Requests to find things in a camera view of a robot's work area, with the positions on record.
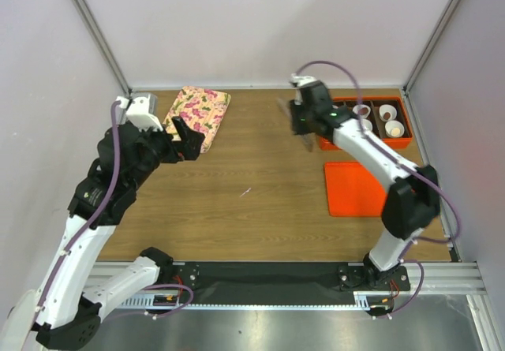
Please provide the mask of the metal tongs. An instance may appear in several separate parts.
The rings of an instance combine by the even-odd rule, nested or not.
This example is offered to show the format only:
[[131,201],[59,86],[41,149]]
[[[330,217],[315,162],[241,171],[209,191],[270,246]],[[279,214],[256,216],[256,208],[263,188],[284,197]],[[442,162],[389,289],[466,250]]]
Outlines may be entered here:
[[313,141],[296,103],[293,100],[286,101],[281,98],[277,98],[276,101],[279,109],[289,118],[293,134],[301,140],[308,152],[312,152]]

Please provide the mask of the orange chocolate box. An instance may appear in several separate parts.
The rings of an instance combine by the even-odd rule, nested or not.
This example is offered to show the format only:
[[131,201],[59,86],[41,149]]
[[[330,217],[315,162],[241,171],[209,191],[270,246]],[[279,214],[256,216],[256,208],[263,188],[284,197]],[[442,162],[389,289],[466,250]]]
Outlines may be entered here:
[[[393,149],[404,149],[409,146],[413,139],[409,119],[406,115],[405,107],[399,96],[365,96],[363,103],[371,107],[371,113],[366,118],[373,125],[373,133]],[[351,110],[357,104],[355,97],[335,97],[336,106],[345,105]],[[394,106],[398,112],[396,121],[400,121],[405,127],[405,134],[401,138],[389,138],[385,132],[385,123],[380,119],[379,108],[383,104]],[[316,143],[322,151],[336,151],[339,148],[320,136],[316,136]]]

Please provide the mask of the orange box lid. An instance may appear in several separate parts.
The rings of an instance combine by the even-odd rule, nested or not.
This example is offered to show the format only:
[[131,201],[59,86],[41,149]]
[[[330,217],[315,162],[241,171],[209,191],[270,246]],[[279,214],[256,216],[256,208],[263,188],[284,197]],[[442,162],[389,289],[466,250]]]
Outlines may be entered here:
[[386,191],[361,164],[326,162],[324,177],[331,216],[380,217]]

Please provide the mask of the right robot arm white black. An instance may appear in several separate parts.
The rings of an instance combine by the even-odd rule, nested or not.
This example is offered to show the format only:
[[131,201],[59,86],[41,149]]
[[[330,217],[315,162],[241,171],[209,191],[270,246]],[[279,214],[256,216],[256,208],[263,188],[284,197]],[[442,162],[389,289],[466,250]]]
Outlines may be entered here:
[[372,289],[391,281],[406,250],[440,214],[436,170],[404,159],[364,126],[363,117],[336,106],[327,86],[309,76],[293,76],[296,94],[289,102],[294,134],[314,133],[353,156],[386,192],[384,230],[364,259],[363,279]]

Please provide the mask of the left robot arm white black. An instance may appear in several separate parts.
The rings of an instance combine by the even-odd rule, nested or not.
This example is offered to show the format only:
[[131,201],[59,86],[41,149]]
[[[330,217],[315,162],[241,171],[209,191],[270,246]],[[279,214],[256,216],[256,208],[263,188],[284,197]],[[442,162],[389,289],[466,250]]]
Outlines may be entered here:
[[98,142],[98,157],[75,189],[62,242],[40,292],[32,331],[46,349],[81,349],[123,301],[149,286],[174,282],[172,257],[150,247],[102,285],[84,287],[103,246],[155,169],[200,156],[204,134],[180,117],[171,122],[177,140],[162,125],[140,129],[126,121],[112,125]]

